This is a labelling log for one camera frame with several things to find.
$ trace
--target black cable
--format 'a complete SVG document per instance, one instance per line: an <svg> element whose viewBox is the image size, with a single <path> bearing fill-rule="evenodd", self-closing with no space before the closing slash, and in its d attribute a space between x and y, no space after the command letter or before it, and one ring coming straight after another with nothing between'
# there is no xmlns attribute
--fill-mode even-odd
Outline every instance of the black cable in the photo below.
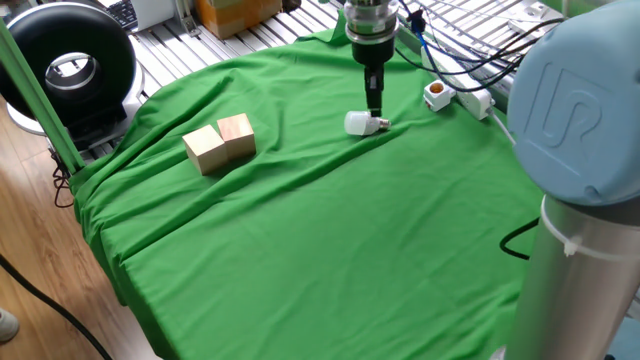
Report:
<svg viewBox="0 0 640 360"><path fill-rule="evenodd" d="M469 71L477 70L480 67L488 64L489 62L491 62L493 60L497 60L497 59L499 59L499 58L501 58L503 56L513 54L515 51L519 51L519 50L525 48L526 46L530 46L531 44L534 44L536 41L538 41L538 39L534 39L532 41L529 41L526 44L518 47L517 49L507 50L509 47L511 47L516 42L526 38L529 35L531 35L534 31L536 31L536 30L538 30L538 29L540 29L540 28L542 28L544 26L548 26L548 25L555 24L555 23L560 23L560 22L563 22L563 21L564 21L564 19L552 19L552 20L545 21L543 23L540 23L540 24L532 27L529 31L525 32L524 34L521 34L520 36L517 36L515 39L513 39L511 42L509 42L507 45L505 45L502 49L500 49L500 51L496 52L494 55L490 56L489 58L486 58L483 63L479 63L478 65L476 65L476 66L474 66L474 67L472 67L472 68L470 68L468 70ZM440 75L441 72L440 72L440 70L438 69L438 66L435 63L435 60L433 60L433 57L431 56L431 52L429 52L428 43L424 40L424 38L422 37L422 34L419 31L416 31L416 30L417 30L417 28L414 27L413 31L416 34L416 36L418 37L418 39L420 40L420 43L423 45L423 47L425 47L425 52L427 53L427 57L429 58L429 62L431 63L431 66L435 70L436 74L438 74L438 76L441 78L443 83L449 85L449 87L451 87L452 89L454 89L454 90L456 90L458 92L474 92L474 91L486 89L487 87L489 87L489 86L497 83L498 81L502 80L502 78L504 78L507 75L507 74L504 74L501 77L494 79L496 81L495 82L490 82L491 84L487 83L487 84L484 84L482 86L471 88L471 89L465 89L465 88L458 87L458 86L452 84L444 76ZM521 62L522 62L522 59L519 59L518 61L516 61L516 63L518 65ZM508 68L510 68L511 70L514 70L516 68L516 66L508 66Z"/></svg>
<svg viewBox="0 0 640 360"><path fill-rule="evenodd" d="M60 157L58 156L58 154L51 149L49 149L49 152L51 153L51 159L53 159L53 161L55 161L57 165L52 175L53 187L56 188L56 197L53 200L53 204L60 209L71 207L73 206L73 203L74 203L73 201L71 201L70 204L65 204L65 205L60 205L58 203L58 199L60 198L60 191L62 191L62 189L69 188L69 173L68 171L66 171L66 167L62 163L62 160L60 160Z"/></svg>
<svg viewBox="0 0 640 360"><path fill-rule="evenodd" d="M433 70L433 69L429 69L429 68L427 68L427 67L425 67L425 66L423 66L423 65L421 65L421 64L418 64L418 63L416 63L416 62L412 61L411 59L409 59L409 58L408 58L404 53L402 53L402 51L400 51L400 49L398 49L398 48L396 48L396 53L397 53L398 55L400 55L400 57L402 57L406 62L408 62L409 64L413 65L414 67L416 67L416 68L418 68L418 69L422 69L422 70L428 71L428 72L430 72L430 73L435 73L435 70ZM505 71L509 71L509 72L511 72L511 71L512 71L512 70L507 70L507 68L508 68L509 66L500 66L500 67L502 67L502 69L501 69L501 71L500 71L500 72L498 72L498 73L496 73L496 74L493 74L493 75L490 75L490 76L488 76L488 77L486 77L486 78L484 78L484 79L480 79L480 81L486 81L486 80L493 79L493 78L494 78L494 77L496 77L496 76L500 76L500 75L501 75L503 72L505 72ZM440 72L440 73L441 73L441 74L443 74L443 75L462 75L462 74L469 74L469 70L457 71L457 72Z"/></svg>
<svg viewBox="0 0 640 360"><path fill-rule="evenodd" d="M414 34L418 37L418 39L420 40L420 43L422 44L422 46L425 48L425 52L427 54L427 57L429 58L429 62L431 63L431 67L433 68L433 71L440 77L440 79L442 80L443 83L447 84L449 87L451 87L452 89L458 91L458 92L474 92L474 91L479 91L479 90L484 90L494 84L496 84L497 82L499 82L500 80L502 80L505 76L507 76L510 72L513 72L522 62L522 58L518 59L515 63L512 63L511 65L507 66L505 68L505 70L498 76L496 76L493 80L489 81L488 83L485 83L481 86L475 87L475 88L462 88L459 86L456 86L454 84L452 84L449 80L447 80L443 75L445 75L443 72L441 72L438 69L438 66L436 65L435 61L433 60L433 57L431 56L431 52L429 51L429 47L435 48L433 45L429 44L427 41L424 40L424 38L422 37L422 32L420 31L420 29L423 29L426 26L426 21L418 15L422 14L422 11L418 11L415 13L411 13L411 10L409 10L409 7L407 6L407 4L403 1L400 0L400 3L404 6L405 10L407 11L407 13L410 14L408 21L411 23L411 30L414 32ZM544 26L548 26L551 24L555 24L555 23L560 23L563 22L564 19L552 19L552 20L548 20L542 23L537 24L536 26L532 27L529 31L525 32L524 34L521 34L519 36L517 36L515 39L513 39L511 42L509 42L507 45L505 45L503 48L501 48L498 52L496 52L494 55L490 56L489 58L486 58L484 60L482 60L481 62L479 62L476 66L471 67L470 69L467 69L467 72L472 72L475 71L479 68L481 68L482 66L494 61L494 60L498 60L501 59L504 56L513 54L516 49L513 50L507 50L509 47L511 47L513 44L515 44L516 42L526 38L527 36L531 35L534 31L537 31L538 29L544 27ZM532 44L534 44L538 39L534 39L533 41L529 41L526 44L518 47L518 49L523 49L526 46L530 46Z"/></svg>
<svg viewBox="0 0 640 360"><path fill-rule="evenodd" d="M511 256L515 256L519 259L522 260L529 260L529 255L525 255L523 253L519 253L517 251L511 250L507 247L507 244L509 243L509 241L513 240L514 238L524 234L525 232L533 229L534 227L538 226L538 222L540 221L540 218L535 218L534 220L531 220L529 223L515 229L514 231L510 232L507 236L505 236L501 241L500 241L500 250L504 251L505 253L511 255Z"/></svg>
<svg viewBox="0 0 640 360"><path fill-rule="evenodd" d="M38 288L36 288L27 279L25 279L24 276L22 276L22 274L20 274L18 270L16 270L16 268L14 268L13 265L11 265L11 263L9 263L9 261L7 261L4 256L2 256L2 254L0 254L0 266L5 269L7 273L9 273L9 275L11 275L11 277L13 277L23 288L33 294L33 296L49 305L53 310L57 311L58 314L67 319L67 321L69 321L71 325L78 329L78 331L80 331L80 333L82 333L82 335L84 335L84 337L89 340L91 345L93 345L98 353L100 353L100 356L102 356L104 360L112 360L111 356L109 356L109 353L104 349L102 344L100 344L98 339L96 339L93 334L91 334L91 332L87 330L87 328L84 327L84 325L82 325L80 321L78 321L78 319L76 319L67 309L62 307L62 305L58 304L53 299L45 295L42 291L38 290Z"/></svg>

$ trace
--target power strip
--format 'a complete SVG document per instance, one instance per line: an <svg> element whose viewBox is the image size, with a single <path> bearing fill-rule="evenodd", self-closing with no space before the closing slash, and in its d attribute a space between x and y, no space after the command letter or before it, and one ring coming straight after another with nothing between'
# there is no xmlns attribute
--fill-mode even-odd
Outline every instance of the power strip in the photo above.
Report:
<svg viewBox="0 0 640 360"><path fill-rule="evenodd" d="M431 62L427 57L427 53L424 48L421 49L422 54L422 65L431 68ZM435 61L436 65L438 65L438 69L442 72L459 72L465 71L465 69L458 64L457 61L453 60L447 55L441 54L437 51L431 51L431 57L433 61ZM480 86L481 84L474 80L468 74L461 75L444 75L446 80L448 80L453 85L460 88L475 88ZM489 109L493 105L493 99L491 98L491 93L489 90L483 89L474 91L472 93L463 93L457 92L456 96L458 100L476 119L482 120L489 114Z"/></svg>

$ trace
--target green tablecloth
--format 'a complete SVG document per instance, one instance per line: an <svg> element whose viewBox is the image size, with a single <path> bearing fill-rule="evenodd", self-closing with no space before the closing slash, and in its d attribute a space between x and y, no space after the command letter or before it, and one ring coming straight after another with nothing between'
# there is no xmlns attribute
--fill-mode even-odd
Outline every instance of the green tablecloth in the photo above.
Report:
<svg viewBox="0 0 640 360"><path fill-rule="evenodd" d="M429 111L432 77L397 57L393 127L346 135L363 71L338 29L174 82L73 177L85 239L160 356L486 360L504 341L526 263L498 242L540 192L496 126ZM243 112L257 155L200 176L182 135Z"/></svg>

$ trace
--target white object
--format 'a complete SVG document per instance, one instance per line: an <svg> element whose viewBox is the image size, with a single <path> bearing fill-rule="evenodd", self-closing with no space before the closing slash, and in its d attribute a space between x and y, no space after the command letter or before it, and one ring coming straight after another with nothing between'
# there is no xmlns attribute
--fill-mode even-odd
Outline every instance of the white object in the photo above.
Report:
<svg viewBox="0 0 640 360"><path fill-rule="evenodd" d="M427 68L431 68L431 62L429 61L424 48L421 49L421 52L422 64ZM442 72L459 72L465 70L455 60L437 51L431 51L431 57L433 57L433 61ZM444 77L450 83L459 88L471 89L480 86L480 83L468 74L444 75ZM476 119L482 120L488 115L488 111L492 105L491 93L489 90L483 89L472 93L458 92L457 96L462 106L464 106Z"/></svg>
<svg viewBox="0 0 640 360"><path fill-rule="evenodd" d="M571 238L568 238L551 223L551 220L549 220L549 215L547 215L547 210L545 208L546 201L547 201L547 195L545 195L542 198L540 219L542 219L542 223L547 228L547 230L549 230L551 235L553 235L558 241L560 241L564 245L565 256L568 257L568 256L573 256L576 253L580 253L595 259L600 259L600 260L609 261L609 262L624 262L624 261L640 260L640 256L635 254L630 254L627 256L620 255L620 254L609 254L609 253L588 248L582 245L582 238L580 236L572 236Z"/></svg>
<svg viewBox="0 0 640 360"><path fill-rule="evenodd" d="M0 309L0 342L13 339L19 329L20 323L18 319L8 311Z"/></svg>
<svg viewBox="0 0 640 360"><path fill-rule="evenodd" d="M142 103L140 102L140 95L143 89L144 71L142 71L142 67L138 62L136 63L136 73L133 84L131 85L131 89L129 90L129 93L127 93L125 99L122 101L122 106L125 113L127 114L127 118L125 119L125 121L122 121L120 125L118 125L118 127L123 126L123 128L120 129L121 131L118 131L118 129L114 129L113 133L122 135L129 128L129 125L131 125L131 121L133 120L133 116L136 114L140 106L142 106ZM7 112L9 113L9 118L13 120L13 122L22 130L34 135L47 136L39 122L23 115L13 106L11 106L11 104L7 104Z"/></svg>
<svg viewBox="0 0 640 360"><path fill-rule="evenodd" d="M436 80L424 88L424 101L433 111L440 111L443 107L451 103L451 99L456 96L456 91L441 80Z"/></svg>
<svg viewBox="0 0 640 360"><path fill-rule="evenodd" d="M144 30L173 17L174 0L131 0L138 18L138 30Z"/></svg>
<svg viewBox="0 0 640 360"><path fill-rule="evenodd" d="M389 120L371 117L368 111L349 111L344 118L344 129L350 135L371 135L390 125Z"/></svg>
<svg viewBox="0 0 640 360"><path fill-rule="evenodd" d="M509 141L511 141L511 144L515 145L516 140L513 138L513 136L511 136L511 133L509 132L507 127L504 126L502 121L500 121L500 118L498 117L498 115L496 115L496 113L492 111L490 118L493 119L493 121L495 121L498 124L498 126L500 126L500 129L502 129L502 132L509 138Z"/></svg>

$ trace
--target metal grid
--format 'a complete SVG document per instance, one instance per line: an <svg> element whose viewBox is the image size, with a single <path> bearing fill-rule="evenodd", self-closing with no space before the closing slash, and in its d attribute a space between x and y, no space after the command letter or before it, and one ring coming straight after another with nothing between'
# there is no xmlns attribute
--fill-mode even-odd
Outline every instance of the metal grid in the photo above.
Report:
<svg viewBox="0 0 640 360"><path fill-rule="evenodd" d="M299 36L332 29L342 5L303 1L290 14L273 18L220 40L202 25L202 34L190 37L175 20L130 35L138 61L145 71L144 102L161 87L206 66L255 51L293 43Z"/></svg>
<svg viewBox="0 0 640 360"><path fill-rule="evenodd" d="M508 17L518 18L531 0L409 0L411 10L427 7L433 26L464 44L487 53L517 36ZM202 34L192 38L175 20L130 36L145 71L141 102L162 86L217 62L266 48L293 43L299 36L335 27L342 4L331 0L303 0L299 9L280 13L229 39L220 40L200 25ZM401 16L406 16L404 9Z"/></svg>

